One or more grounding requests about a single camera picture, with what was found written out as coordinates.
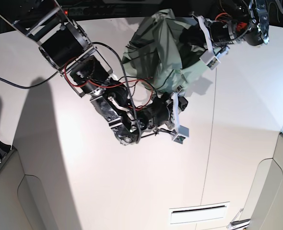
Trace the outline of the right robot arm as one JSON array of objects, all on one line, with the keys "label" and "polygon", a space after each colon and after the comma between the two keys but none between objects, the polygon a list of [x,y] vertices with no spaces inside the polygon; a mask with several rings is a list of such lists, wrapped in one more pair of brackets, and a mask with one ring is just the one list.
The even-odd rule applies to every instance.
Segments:
[{"label": "right robot arm", "polygon": [[98,51],[100,42],[92,42],[56,0],[0,0],[0,18],[35,42],[78,96],[91,97],[121,144],[137,144],[159,133],[180,144],[188,138],[189,130],[179,123],[187,100],[177,91],[159,93],[150,75],[132,76],[124,70],[115,78]]}]

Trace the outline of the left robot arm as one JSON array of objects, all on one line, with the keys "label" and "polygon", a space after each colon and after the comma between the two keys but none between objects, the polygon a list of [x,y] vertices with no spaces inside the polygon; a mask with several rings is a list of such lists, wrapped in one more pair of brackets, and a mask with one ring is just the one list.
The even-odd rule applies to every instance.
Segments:
[{"label": "left robot arm", "polygon": [[282,0],[220,0],[219,12],[205,18],[193,15],[204,37],[205,64],[218,62],[230,45],[246,42],[250,46],[269,43],[270,22],[280,22]]}]

